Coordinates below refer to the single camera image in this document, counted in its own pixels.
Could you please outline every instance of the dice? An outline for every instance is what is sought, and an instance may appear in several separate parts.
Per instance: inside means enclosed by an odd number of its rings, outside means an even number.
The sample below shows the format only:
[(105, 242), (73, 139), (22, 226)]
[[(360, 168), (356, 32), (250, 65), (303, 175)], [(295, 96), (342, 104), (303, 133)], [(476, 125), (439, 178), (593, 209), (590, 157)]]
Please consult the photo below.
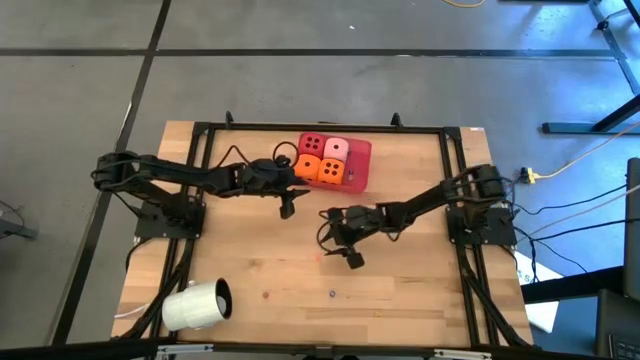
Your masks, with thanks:
[(322, 159), (325, 139), (317, 134), (303, 134), (298, 141), (300, 154), (309, 154)]
[(344, 163), (336, 159), (323, 159), (318, 168), (318, 181), (340, 185), (344, 175)]
[(304, 180), (316, 180), (320, 169), (320, 158), (309, 154), (300, 154), (293, 170), (296, 176)]
[(340, 160), (343, 164), (347, 162), (349, 153), (349, 143), (345, 139), (329, 138), (324, 145), (323, 159)]

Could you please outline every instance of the pink dice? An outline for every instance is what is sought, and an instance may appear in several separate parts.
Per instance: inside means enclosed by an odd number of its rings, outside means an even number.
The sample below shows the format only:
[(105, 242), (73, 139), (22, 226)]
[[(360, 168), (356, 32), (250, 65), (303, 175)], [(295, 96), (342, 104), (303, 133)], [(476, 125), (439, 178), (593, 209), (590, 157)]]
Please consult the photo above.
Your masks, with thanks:
[(324, 156), (323, 159), (336, 159), (347, 162), (347, 155), (349, 154), (349, 143), (347, 140), (339, 138), (329, 138), (324, 144)]
[(298, 141), (298, 149), (300, 154), (313, 155), (319, 159), (322, 159), (322, 152), (324, 150), (325, 139), (317, 134), (304, 134)]

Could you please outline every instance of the wooden table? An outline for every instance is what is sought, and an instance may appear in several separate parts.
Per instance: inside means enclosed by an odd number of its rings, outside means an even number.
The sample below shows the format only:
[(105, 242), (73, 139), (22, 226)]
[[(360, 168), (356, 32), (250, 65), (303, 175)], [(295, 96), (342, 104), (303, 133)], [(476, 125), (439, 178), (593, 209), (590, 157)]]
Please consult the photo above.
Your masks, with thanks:
[[(186, 161), (193, 122), (167, 123), (158, 155)], [(462, 128), (468, 166), (490, 163), (481, 128)], [(216, 131), (211, 166), (238, 145), (251, 160), (271, 157), (296, 132)], [(295, 200), (296, 213), (280, 220), (280, 200), (205, 196), (207, 213), (196, 242), (189, 279), (225, 278), (233, 296), (229, 321), (202, 330), (180, 331), (184, 341), (370, 346), (465, 347), (469, 337), (455, 249), (448, 240), (444, 209), (418, 218), (396, 243), (377, 234), (357, 248), (366, 265), (350, 270), (340, 256), (323, 257), (315, 241), (323, 220), (318, 211), (335, 206), (372, 205), (409, 199), (444, 178), (438, 137), (425, 134), (358, 134), (373, 144), (367, 190), (346, 195), (313, 190)], [(455, 159), (453, 145), (451, 158)], [(227, 163), (240, 161), (235, 154)], [(177, 185), (167, 185), (178, 191)], [(152, 240), (132, 256), (118, 313), (151, 301), (158, 290), (167, 240)], [(531, 342), (513, 259), (484, 247), (490, 289), (509, 323)], [(481, 339), (483, 311), (475, 305)], [(114, 322), (113, 335), (129, 329), (137, 315)]]

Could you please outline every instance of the red tray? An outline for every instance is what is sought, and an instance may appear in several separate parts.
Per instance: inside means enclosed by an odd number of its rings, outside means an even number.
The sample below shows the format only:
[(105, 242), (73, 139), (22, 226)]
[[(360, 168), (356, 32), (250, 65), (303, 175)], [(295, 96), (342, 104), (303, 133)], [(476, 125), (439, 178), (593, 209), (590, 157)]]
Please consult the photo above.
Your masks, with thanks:
[(337, 135), (325, 135), (319, 133), (302, 133), (298, 139), (300, 154), (305, 154), (304, 139), (309, 135), (323, 138), (326, 142), (329, 138), (344, 139), (349, 143), (349, 153), (345, 162), (345, 171), (342, 184), (328, 184), (320, 181), (309, 181), (309, 185), (326, 190), (342, 191), (351, 194), (360, 194), (367, 188), (369, 181), (369, 164), (371, 162), (371, 143)]

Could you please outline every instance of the concrete floor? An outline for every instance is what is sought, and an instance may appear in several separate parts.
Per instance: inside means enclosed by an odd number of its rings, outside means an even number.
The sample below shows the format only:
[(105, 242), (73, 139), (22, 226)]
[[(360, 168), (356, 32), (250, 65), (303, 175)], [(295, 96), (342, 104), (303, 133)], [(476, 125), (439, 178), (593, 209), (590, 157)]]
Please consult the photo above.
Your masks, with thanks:
[[(146, 47), (160, 3), (0, 0), (0, 47)], [(620, 6), (604, 0), (602, 9)], [(184, 0), (173, 3), (160, 47), (607, 49), (595, 24), (586, 5), (488, 0), (468, 10), (417, 0)], [(611, 28), (640, 70), (638, 27), (623, 17)], [(0, 57), (0, 199), (21, 206), (40, 230), (36, 241), (0, 242), (1, 348), (47, 341), (96, 196), (88, 174), (113, 148), (141, 60)], [(485, 127), (504, 174), (523, 165), (547, 173), (603, 138), (541, 135), (541, 123), (595, 122), (631, 96), (608, 59), (156, 58), (129, 149), (154, 153), (166, 120), (222, 121), (226, 110), (240, 122), (362, 124), (387, 124), (397, 111), (411, 125)], [(620, 138), (562, 176), (519, 186), (517, 202), (538, 208), (617, 187), (626, 159), (638, 155), (637, 138)], [(517, 223), (534, 230), (576, 210), (519, 215)], [(553, 232), (623, 215), (618, 202)], [(134, 226), (112, 202), (70, 341), (108, 338)], [(622, 234), (609, 227), (549, 244), (595, 270), (622, 263)], [(538, 252), (559, 273), (580, 272)], [(534, 336), (550, 350), (589, 353), (594, 326), (595, 301), (563, 302), (554, 333)]]

